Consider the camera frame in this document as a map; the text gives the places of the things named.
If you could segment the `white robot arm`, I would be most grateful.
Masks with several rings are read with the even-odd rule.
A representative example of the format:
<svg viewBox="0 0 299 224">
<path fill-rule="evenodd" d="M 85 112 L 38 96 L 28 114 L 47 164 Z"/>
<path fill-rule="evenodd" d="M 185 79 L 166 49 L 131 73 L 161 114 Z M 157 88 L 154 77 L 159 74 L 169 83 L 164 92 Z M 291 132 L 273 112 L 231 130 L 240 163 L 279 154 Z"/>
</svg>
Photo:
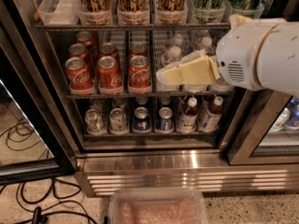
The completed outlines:
<svg viewBox="0 0 299 224">
<path fill-rule="evenodd" d="M 299 95 L 299 22 L 258 19 L 233 26 L 213 58 L 197 50 L 156 72 L 165 86 L 210 85 L 223 78 L 251 91 Z"/>
</svg>

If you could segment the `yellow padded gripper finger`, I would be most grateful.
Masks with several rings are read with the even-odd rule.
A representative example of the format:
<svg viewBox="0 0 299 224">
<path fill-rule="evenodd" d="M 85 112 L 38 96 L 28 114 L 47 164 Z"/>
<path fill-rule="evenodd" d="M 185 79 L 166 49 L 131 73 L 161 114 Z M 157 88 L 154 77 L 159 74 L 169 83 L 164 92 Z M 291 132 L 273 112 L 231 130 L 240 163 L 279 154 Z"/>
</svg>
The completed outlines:
<svg viewBox="0 0 299 224">
<path fill-rule="evenodd" d="M 196 50 L 156 72 L 157 80 L 165 86 L 210 85 L 220 77 L 217 62 L 207 56 L 204 49 Z"/>
</svg>

